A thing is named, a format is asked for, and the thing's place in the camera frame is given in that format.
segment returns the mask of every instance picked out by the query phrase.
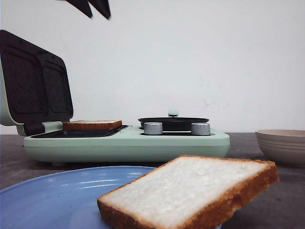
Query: gray countertop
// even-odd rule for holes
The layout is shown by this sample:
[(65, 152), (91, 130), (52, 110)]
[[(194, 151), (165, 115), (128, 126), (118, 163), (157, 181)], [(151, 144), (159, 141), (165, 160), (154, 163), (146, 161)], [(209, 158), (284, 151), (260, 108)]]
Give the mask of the gray countertop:
[[(229, 133), (231, 146), (227, 157), (267, 160), (260, 151), (254, 133)], [(73, 163), (52, 167), (27, 158), (23, 137), (1, 135), (1, 189), (24, 180), (67, 170), (113, 165), (157, 167), (156, 163)], [(258, 195), (235, 212), (223, 229), (304, 229), (305, 167), (277, 165), (280, 182)]]

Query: small frying pan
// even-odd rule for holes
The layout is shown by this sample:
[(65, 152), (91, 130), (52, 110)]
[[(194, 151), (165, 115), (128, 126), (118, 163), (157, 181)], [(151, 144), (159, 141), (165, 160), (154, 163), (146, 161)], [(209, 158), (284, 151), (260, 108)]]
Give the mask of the small frying pan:
[(163, 131), (189, 131), (192, 123), (206, 123), (207, 118), (182, 118), (182, 117), (163, 117), (163, 118), (139, 118), (141, 129), (144, 129), (144, 123), (159, 122), (162, 123)]

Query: beige bowl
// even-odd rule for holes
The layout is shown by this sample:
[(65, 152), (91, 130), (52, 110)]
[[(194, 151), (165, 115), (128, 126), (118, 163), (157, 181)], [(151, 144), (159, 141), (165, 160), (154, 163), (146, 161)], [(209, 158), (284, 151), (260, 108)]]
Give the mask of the beige bowl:
[(291, 166), (305, 166), (304, 130), (258, 130), (256, 137), (269, 159)]

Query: bread slice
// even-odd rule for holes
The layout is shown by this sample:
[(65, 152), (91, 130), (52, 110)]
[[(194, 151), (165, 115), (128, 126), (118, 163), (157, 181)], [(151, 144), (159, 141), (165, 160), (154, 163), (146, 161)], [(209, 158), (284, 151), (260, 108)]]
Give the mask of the bread slice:
[(116, 229), (214, 229), (278, 181), (274, 162), (180, 156), (97, 204)]
[(63, 123), (64, 130), (113, 130), (122, 126), (122, 120), (85, 121)]

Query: plate rim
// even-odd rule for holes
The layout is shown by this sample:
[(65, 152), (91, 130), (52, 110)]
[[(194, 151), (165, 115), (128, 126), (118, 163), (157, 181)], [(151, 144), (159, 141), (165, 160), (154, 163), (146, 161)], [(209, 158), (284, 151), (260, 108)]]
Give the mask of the plate rim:
[(73, 170), (68, 170), (68, 171), (63, 171), (63, 172), (58, 172), (58, 173), (47, 174), (47, 175), (43, 175), (43, 176), (39, 176), (39, 177), (34, 177), (34, 178), (31, 178), (31, 179), (28, 179), (28, 180), (24, 180), (24, 181), (22, 181), (20, 183), (11, 185), (9, 187), (6, 187), (6, 188), (0, 190), (0, 195), (10, 191), (11, 189), (18, 188), (19, 186), (23, 186), (23, 185), (26, 185), (28, 183), (32, 183), (32, 182), (35, 182), (37, 180), (42, 180), (42, 179), (45, 179), (45, 178), (48, 178), (48, 177), (56, 177), (56, 176), (60, 176), (60, 175), (63, 175), (63, 174), (75, 173), (75, 172), (80, 172), (80, 171), (97, 170), (97, 169), (103, 169), (103, 168), (105, 168), (105, 169), (107, 169), (107, 168), (118, 168), (118, 167), (151, 168), (151, 169), (157, 168), (157, 167), (149, 167), (149, 166), (101, 166), (101, 167), (90, 167), (90, 168), (73, 169)]

